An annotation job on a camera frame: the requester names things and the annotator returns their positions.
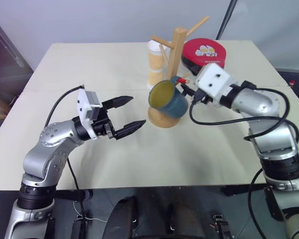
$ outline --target wooden peg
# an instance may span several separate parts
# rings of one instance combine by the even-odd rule
[[[166,63],[166,66],[168,66],[168,58],[167,58],[166,52],[165,52],[165,50],[164,50],[164,48],[163,48],[163,45],[160,44],[160,45],[159,45],[159,48],[160,48],[160,51],[161,51],[161,53],[162,53],[162,55],[163,55],[164,62]]]
[[[163,44],[163,45],[169,47],[170,49],[174,48],[174,44],[173,43],[170,43],[170,42],[168,42],[168,41],[166,41],[166,40],[164,40],[164,39],[162,39],[162,38],[160,38],[158,36],[152,35],[151,39],[154,40],[154,41],[157,41],[160,44]]]
[[[186,34],[187,30],[184,27],[177,27],[174,29],[172,41],[174,48],[171,49],[170,52],[166,75],[166,78],[168,80],[170,80],[173,76],[177,75],[178,66],[183,51],[184,42],[186,39]]]
[[[195,26],[193,26],[188,32],[186,36],[189,36],[194,31],[196,31],[202,24],[204,24],[209,19],[208,16],[203,17]]]
[[[190,75],[190,72],[187,72],[185,75],[182,76],[183,79],[185,79],[186,77],[188,77]]]
[[[152,124],[156,125],[157,127],[160,128],[170,128],[175,126],[179,120],[179,119],[174,119],[172,117],[169,117],[165,114],[163,114],[162,112],[149,107],[148,109],[148,117],[149,120],[151,121]]]

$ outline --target beige cup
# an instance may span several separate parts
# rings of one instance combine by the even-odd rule
[[[159,43],[157,41],[148,42],[149,49],[149,67],[153,70],[160,70],[164,65],[164,58],[162,52],[159,48]]]
[[[164,80],[164,72],[161,70],[149,70],[149,79],[148,82],[151,86],[156,85],[158,82]]]
[[[153,87],[158,82],[164,80],[164,58],[162,52],[159,48],[159,43],[156,41],[148,42],[149,49],[149,78],[148,85],[149,87]]]

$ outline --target white cable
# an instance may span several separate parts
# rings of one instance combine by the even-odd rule
[[[13,98],[13,100],[10,102],[9,106],[11,106],[12,103],[14,103],[14,100],[15,100],[17,97],[19,97],[19,96],[15,96],[15,97]]]
[[[78,212],[78,210],[76,210],[76,207],[75,207],[75,203],[76,201],[73,201],[73,207],[74,207],[74,210],[76,211],[76,213],[82,217],[82,215]],[[105,221],[105,220],[102,220],[102,219],[99,219],[99,218],[87,218],[85,217],[86,220],[97,220],[97,221],[101,221],[101,222],[104,222],[104,223],[107,223],[108,221]]]

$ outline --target red round box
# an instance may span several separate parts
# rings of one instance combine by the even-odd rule
[[[224,68],[226,50],[216,41],[196,38],[184,44],[181,59],[193,75],[197,75],[201,68],[209,63],[214,62]]]

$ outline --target table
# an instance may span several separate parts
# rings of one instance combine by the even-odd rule
[[[286,93],[288,119],[299,127],[298,98],[257,47],[251,41],[219,42],[227,51],[225,70],[240,83],[248,80]],[[70,88],[84,84],[100,101],[133,96],[124,107],[109,110],[115,129],[148,119],[148,67],[146,43],[53,44],[0,128],[0,190],[19,189],[24,156],[38,141],[54,102]],[[181,66],[179,75],[185,72]],[[77,116],[76,99],[76,93],[67,96],[51,122]],[[204,104],[195,107],[194,115],[201,121],[241,117]],[[148,120],[121,140],[87,141],[69,158],[81,188],[247,184],[261,167],[252,145],[242,139],[247,131],[245,122],[195,125],[186,114],[173,128],[158,128]],[[66,166],[57,189],[74,188]]]

